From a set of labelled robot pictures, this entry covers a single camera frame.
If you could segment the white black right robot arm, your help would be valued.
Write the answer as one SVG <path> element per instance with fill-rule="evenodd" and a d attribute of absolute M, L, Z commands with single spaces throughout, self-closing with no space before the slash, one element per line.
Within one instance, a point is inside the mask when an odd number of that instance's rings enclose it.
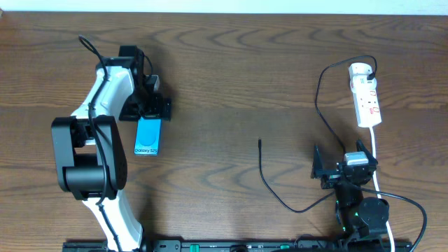
<path fill-rule="evenodd" d="M 377 170 L 378 161 L 363 145 L 356 142 L 357 151 L 346 153 L 336 168 L 326 169 L 321 154 L 314 147 L 311 171 L 313 179 L 321 180 L 321 188 L 334 190 L 336 212 L 345 229 L 341 245 L 344 249 L 351 244 L 380 238 L 387 233 L 389 203 L 378 197 L 364 197 L 362 186 L 367 184 Z"/>

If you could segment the blue Galaxy smartphone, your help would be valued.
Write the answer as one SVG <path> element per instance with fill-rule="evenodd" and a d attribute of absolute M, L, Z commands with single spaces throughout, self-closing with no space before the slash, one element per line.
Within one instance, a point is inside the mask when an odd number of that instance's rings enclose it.
<path fill-rule="evenodd" d="M 161 127 L 161 119 L 141 118 L 138 121 L 134 145 L 135 155 L 156 156 L 158 154 Z"/>

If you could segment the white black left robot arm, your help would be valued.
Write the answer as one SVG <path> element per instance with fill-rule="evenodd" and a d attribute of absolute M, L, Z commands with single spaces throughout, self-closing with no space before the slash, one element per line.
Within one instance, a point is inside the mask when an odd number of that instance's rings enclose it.
<path fill-rule="evenodd" d="M 148 57 L 122 45 L 117 57 L 100 57 L 97 78 L 85 101 L 51 125 L 57 181 L 91 210 L 106 241 L 102 251 L 151 251 L 142 224 L 124 191 L 127 159 L 118 122 L 160 124 L 172 117 L 172 101 L 162 96 L 160 78 L 146 74 Z"/>

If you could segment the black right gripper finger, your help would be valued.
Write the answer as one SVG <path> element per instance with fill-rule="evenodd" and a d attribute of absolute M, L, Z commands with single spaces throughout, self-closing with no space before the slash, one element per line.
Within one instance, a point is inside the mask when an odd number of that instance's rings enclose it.
<path fill-rule="evenodd" d="M 324 175 L 323 163 L 318 146 L 314 147 L 313 163 L 311 168 L 311 178 L 319 179 Z"/>
<path fill-rule="evenodd" d="M 356 148 L 357 148 L 357 151 L 364 152 L 364 154 L 366 155 L 366 157 L 368 159 L 369 165 L 377 164 L 377 159 L 375 157 L 373 157 L 371 152 L 365 147 L 365 145 L 363 144 L 363 142 L 360 139 L 358 139 L 356 141 Z"/>

